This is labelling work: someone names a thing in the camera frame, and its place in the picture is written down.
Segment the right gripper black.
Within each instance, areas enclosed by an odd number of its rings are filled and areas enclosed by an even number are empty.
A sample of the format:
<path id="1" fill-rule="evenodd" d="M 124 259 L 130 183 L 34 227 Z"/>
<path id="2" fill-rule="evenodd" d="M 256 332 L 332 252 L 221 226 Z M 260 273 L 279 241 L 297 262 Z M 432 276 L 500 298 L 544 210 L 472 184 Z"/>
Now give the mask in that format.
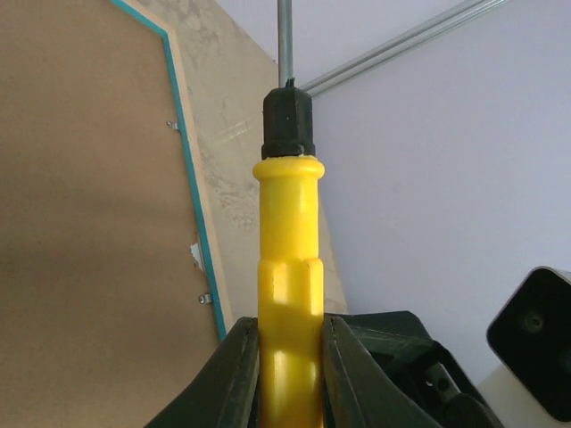
<path id="1" fill-rule="evenodd" d="M 437 427 L 502 425 L 452 354 L 411 312 L 328 316 L 345 321 L 394 385 Z M 327 424 L 336 427 L 328 399 Z"/>

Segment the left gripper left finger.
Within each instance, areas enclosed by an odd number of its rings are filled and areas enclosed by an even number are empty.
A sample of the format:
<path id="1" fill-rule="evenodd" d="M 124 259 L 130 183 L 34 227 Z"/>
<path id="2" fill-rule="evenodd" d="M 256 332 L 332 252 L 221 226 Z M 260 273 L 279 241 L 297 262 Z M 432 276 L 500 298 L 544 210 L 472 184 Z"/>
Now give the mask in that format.
<path id="1" fill-rule="evenodd" d="M 258 427 L 259 331 L 239 318 L 194 380 L 146 425 Z"/>

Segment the yellow handled screwdriver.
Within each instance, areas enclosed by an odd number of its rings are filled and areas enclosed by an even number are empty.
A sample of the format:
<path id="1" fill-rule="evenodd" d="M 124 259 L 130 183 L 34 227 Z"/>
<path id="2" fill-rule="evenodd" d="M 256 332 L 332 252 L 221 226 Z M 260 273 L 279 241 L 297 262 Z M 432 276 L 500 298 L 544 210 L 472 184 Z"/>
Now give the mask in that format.
<path id="1" fill-rule="evenodd" d="M 319 180 L 312 100 L 294 83 L 293 4 L 277 4 L 278 86 L 263 100 L 260 183 L 261 426 L 324 424 Z"/>

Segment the teal wooden picture frame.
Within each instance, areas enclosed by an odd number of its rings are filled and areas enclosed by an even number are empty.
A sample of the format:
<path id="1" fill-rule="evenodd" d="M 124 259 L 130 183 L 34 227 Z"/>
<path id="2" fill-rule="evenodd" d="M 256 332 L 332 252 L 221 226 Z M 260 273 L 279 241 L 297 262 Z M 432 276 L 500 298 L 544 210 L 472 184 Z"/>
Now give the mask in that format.
<path id="1" fill-rule="evenodd" d="M 139 2 L 115 1 L 113 4 L 160 36 L 163 42 L 178 118 L 177 130 L 182 141 L 186 173 L 194 203 L 194 215 L 198 230 L 198 241 L 201 247 L 203 272 L 210 287 L 218 335 L 220 339 L 224 339 L 234 324 L 234 316 L 211 212 L 208 186 L 205 180 L 194 115 L 187 89 L 180 44 L 174 28 L 145 9 Z"/>

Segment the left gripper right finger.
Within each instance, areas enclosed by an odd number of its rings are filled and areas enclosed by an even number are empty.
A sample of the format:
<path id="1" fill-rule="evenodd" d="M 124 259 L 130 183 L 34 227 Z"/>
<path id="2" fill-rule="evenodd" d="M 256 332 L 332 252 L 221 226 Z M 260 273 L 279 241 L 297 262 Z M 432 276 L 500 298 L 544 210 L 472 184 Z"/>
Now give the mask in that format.
<path id="1" fill-rule="evenodd" d="M 437 427 L 370 356 L 340 317 L 323 324 L 323 372 L 336 427 Z"/>

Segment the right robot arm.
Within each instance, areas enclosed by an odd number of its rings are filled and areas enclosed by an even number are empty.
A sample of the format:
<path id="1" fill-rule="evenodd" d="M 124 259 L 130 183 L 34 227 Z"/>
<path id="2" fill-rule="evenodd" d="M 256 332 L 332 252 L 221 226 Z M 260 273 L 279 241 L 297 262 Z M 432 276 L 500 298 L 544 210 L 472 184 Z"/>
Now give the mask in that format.
<path id="1" fill-rule="evenodd" d="M 486 340 L 503 383 L 483 395 L 413 313 L 328 315 L 326 426 L 569 426 L 570 274 L 534 268 Z"/>

